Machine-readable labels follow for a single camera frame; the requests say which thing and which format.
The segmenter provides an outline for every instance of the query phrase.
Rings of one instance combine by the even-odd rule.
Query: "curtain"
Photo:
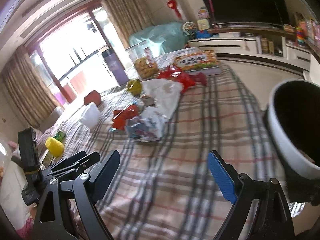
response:
[[[131,34],[154,25],[143,0],[100,1],[125,48]]]
[[[38,128],[60,106],[34,70],[23,45],[4,66],[1,77],[20,113],[34,128]]]

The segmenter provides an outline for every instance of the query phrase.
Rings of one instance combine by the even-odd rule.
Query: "blue gripper pad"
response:
[[[232,204],[235,204],[237,200],[235,185],[213,152],[209,152],[208,167],[214,177],[214,180],[218,184],[223,197],[226,200],[229,200]]]

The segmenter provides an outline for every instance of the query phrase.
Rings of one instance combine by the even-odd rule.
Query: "bed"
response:
[[[176,55],[157,59],[167,66]],[[121,155],[120,166],[96,206],[115,239],[213,239],[231,203],[226,201],[207,168],[207,155],[217,150],[239,173],[252,179],[284,173],[262,123],[256,98],[233,70],[220,62],[222,74],[207,78],[180,98],[164,136],[156,143],[138,143],[124,133],[110,132],[112,110],[136,101],[124,86],[102,93],[98,125],[89,130],[79,112],[63,114],[56,127],[63,129],[63,158],[79,151],[97,151],[103,159],[110,150]],[[253,219],[252,207],[240,238]],[[85,234],[79,225],[81,234]]]

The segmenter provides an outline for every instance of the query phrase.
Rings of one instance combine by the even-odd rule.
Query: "television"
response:
[[[289,23],[289,15],[284,0],[203,0],[209,10],[212,22],[264,23],[280,25]]]

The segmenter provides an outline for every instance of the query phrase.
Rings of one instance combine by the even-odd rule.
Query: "blue plastic cover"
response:
[[[214,180],[218,184],[223,197],[226,200],[229,200],[232,204],[235,204],[237,196],[233,180],[212,152],[209,152],[208,155],[208,167],[214,177]]]
[[[148,40],[152,55],[160,55],[180,50],[188,42],[188,36],[183,35],[182,23],[171,22],[143,29],[129,37],[130,46]]]

